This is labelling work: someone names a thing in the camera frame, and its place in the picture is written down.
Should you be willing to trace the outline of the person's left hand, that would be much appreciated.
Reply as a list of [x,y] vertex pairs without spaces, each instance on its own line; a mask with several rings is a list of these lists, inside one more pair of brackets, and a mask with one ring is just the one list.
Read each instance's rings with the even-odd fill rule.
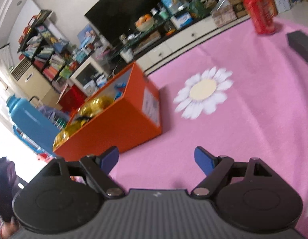
[[10,238],[16,232],[18,232],[20,225],[15,217],[12,217],[9,222],[5,222],[0,218],[0,237]]

